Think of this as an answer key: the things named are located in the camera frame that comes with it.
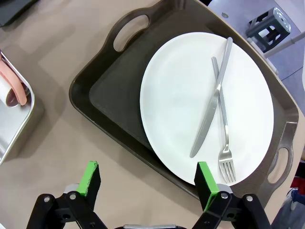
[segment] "beige table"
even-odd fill
[[[40,0],[0,31],[0,48],[43,100],[45,115],[19,157],[0,166],[0,223],[25,228],[38,195],[58,197],[80,181],[89,160],[100,164],[95,211],[108,228],[125,223],[175,223],[190,228],[202,213],[198,200],[149,168],[96,128],[70,104],[69,86],[125,13],[157,0]],[[294,166],[266,207],[279,210],[305,142],[300,114]],[[221,228],[229,228],[222,223]],[[68,224],[66,228],[77,228]]]

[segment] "white plate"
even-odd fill
[[[222,62],[226,39],[193,32],[164,44],[149,62],[141,85],[140,108],[148,140],[160,160],[190,184],[198,161],[206,161],[217,183],[225,184],[218,166],[224,146],[222,116],[217,108],[209,133],[194,158],[195,142],[215,76],[211,61]],[[254,61],[233,44],[223,81],[234,185],[262,162],[273,132],[273,105],[268,85]]]

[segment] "pink handle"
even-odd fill
[[[2,76],[12,87],[18,102],[21,105],[25,105],[27,102],[27,96],[25,95],[23,86],[20,79],[16,74],[3,62],[0,56],[0,76]]]

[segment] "blue fabric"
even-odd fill
[[[303,205],[305,205],[305,196],[299,194],[297,190],[292,190],[291,191],[291,198],[293,202],[299,202]]]
[[[305,197],[292,189],[287,194],[280,211],[276,215],[273,229],[303,229],[305,228]]]

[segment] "stainless steel tray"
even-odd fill
[[[42,102],[35,97],[29,83],[2,52],[1,55],[2,60],[28,87],[30,95],[24,106],[7,107],[0,101],[0,165],[18,154],[44,111]]]

